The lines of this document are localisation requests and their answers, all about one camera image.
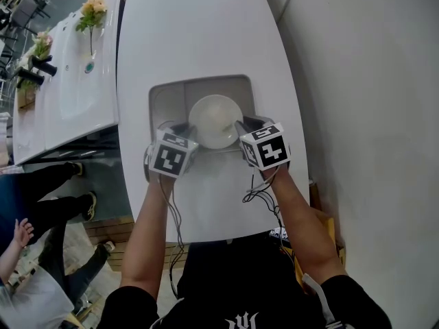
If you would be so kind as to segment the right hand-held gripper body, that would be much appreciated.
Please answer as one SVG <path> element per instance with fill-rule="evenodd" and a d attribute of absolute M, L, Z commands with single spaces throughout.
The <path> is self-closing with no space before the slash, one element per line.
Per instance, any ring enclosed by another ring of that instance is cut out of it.
<path fill-rule="evenodd" d="M 267 117 L 254 117 L 261 119 L 261 129 L 239 136 L 244 159 L 260 171 L 288 164 L 291 160 L 291 151 L 281 123 L 275 123 Z"/>

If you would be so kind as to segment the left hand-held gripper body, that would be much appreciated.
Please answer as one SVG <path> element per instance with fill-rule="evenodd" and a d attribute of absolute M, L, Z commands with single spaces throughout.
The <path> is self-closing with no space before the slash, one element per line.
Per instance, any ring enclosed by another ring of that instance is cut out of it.
<path fill-rule="evenodd" d="M 173 134 L 170 126 L 177 123 L 164 123 L 155 130 L 154 139 L 146 149 L 146 178 L 150 172 L 171 178 L 183 176 L 191 168 L 200 145 L 184 134 Z"/>

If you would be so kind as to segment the white round plate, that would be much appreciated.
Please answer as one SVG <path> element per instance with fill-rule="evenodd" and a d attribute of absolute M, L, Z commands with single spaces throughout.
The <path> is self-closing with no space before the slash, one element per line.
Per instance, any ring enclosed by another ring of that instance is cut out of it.
<path fill-rule="evenodd" d="M 200 99 L 189 113 L 195 141 L 207 149 L 225 149 L 237 139 L 236 121 L 242 121 L 240 107 L 231 98 L 209 95 Z"/>

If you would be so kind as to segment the person's right forearm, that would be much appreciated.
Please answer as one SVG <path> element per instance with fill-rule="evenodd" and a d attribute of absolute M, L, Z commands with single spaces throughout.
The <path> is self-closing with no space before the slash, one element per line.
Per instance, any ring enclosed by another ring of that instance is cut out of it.
<path fill-rule="evenodd" d="M 303 273 L 318 284 L 347 274 L 329 233 L 302 196 L 285 164 L 261 172 L 272 185 L 292 251 Z"/>

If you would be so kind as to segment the person's left forearm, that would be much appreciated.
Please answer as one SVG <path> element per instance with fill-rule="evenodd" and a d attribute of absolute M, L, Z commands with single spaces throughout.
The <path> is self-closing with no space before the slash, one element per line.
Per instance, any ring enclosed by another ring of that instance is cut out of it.
<path fill-rule="evenodd" d="M 121 268 L 121 286 L 143 289 L 158 297 L 165 258 L 168 201 L 175 179 L 150 174 L 139 215 L 126 246 Z"/>

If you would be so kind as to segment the gray compartment tray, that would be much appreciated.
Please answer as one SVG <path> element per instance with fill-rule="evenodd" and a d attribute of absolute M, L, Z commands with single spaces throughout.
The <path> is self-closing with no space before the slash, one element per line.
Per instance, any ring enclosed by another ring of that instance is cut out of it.
<path fill-rule="evenodd" d="M 192 107 L 200 99 L 209 95 L 229 97 L 240 107 L 243 116 L 255 115 L 252 85 L 250 79 L 245 75 L 204 77 L 172 82 L 155 86 L 150 90 L 152 135 L 164 123 L 189 122 L 189 113 Z M 207 149 L 201 145 L 200 149 L 203 152 L 216 154 L 238 151 L 239 136 L 231 146 L 225 149 Z"/>

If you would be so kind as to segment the wooden pallet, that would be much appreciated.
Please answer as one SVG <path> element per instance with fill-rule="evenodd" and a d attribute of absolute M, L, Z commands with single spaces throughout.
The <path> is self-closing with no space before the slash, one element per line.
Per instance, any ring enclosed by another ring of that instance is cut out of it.
<path fill-rule="evenodd" d="M 83 223 L 86 234 L 92 245 L 112 241 L 115 249 L 111 251 L 108 264 L 113 271 L 121 272 L 122 259 L 126 250 L 126 245 L 134 227 L 132 217 L 120 217 L 116 219 L 106 219 L 101 221 L 89 221 Z M 166 243 L 165 246 L 165 262 L 163 269 L 169 269 L 171 256 L 177 254 L 177 243 Z M 184 247 L 182 256 L 177 260 L 174 268 L 183 268 L 188 255 L 189 246 Z"/>

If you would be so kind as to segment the person's black t-shirt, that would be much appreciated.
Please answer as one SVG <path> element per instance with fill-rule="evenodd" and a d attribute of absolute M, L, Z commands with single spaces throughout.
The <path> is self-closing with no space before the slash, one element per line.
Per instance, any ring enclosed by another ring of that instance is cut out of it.
<path fill-rule="evenodd" d="M 325 329 L 321 301 L 305 293 L 290 259 L 266 235 L 190 246 L 180 301 L 165 315 L 143 289 L 106 299 L 97 329 Z"/>

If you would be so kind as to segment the yellow artificial flower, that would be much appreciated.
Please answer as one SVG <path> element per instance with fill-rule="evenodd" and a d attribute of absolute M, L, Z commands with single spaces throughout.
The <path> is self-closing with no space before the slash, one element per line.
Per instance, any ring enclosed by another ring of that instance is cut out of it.
<path fill-rule="evenodd" d="M 86 0 L 80 9 L 81 17 L 75 27 L 75 31 L 89 32 L 90 55 L 93 56 L 93 32 L 102 26 L 102 20 L 107 12 L 104 0 Z"/>

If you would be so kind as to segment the black faucet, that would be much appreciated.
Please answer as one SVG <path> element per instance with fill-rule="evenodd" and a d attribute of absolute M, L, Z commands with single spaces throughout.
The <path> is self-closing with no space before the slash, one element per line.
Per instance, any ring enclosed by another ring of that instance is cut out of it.
<path fill-rule="evenodd" d="M 32 71 L 29 71 L 22 66 L 20 66 L 11 76 L 11 78 L 18 77 L 19 80 L 16 83 L 16 87 L 20 88 L 24 81 L 29 81 L 33 84 L 41 86 L 45 80 L 45 77 Z"/>
<path fill-rule="evenodd" d="M 57 73 L 58 68 L 50 64 L 52 59 L 52 55 L 48 55 L 46 58 L 39 58 L 35 55 L 31 55 L 28 58 L 28 69 L 31 71 L 33 68 L 35 68 L 50 76 L 54 76 Z"/>

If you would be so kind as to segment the pink artificial flower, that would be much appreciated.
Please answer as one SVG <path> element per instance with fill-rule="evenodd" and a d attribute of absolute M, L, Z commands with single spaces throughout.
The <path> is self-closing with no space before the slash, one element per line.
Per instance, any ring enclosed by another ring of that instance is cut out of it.
<path fill-rule="evenodd" d="M 32 36 L 34 45 L 31 48 L 31 54 L 37 58 L 45 59 L 51 50 L 53 38 L 49 34 L 49 30 L 38 32 L 37 35 Z"/>

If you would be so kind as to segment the gray chair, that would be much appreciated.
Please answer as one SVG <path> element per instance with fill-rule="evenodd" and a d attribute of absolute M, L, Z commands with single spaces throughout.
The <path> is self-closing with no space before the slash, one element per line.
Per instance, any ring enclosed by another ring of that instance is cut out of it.
<path fill-rule="evenodd" d="M 25 29 L 36 36 L 38 33 L 30 29 L 28 24 L 36 15 L 49 18 L 50 15 L 44 11 L 44 8 L 50 2 L 51 0 L 21 0 L 12 10 L 10 16 L 11 27 Z"/>

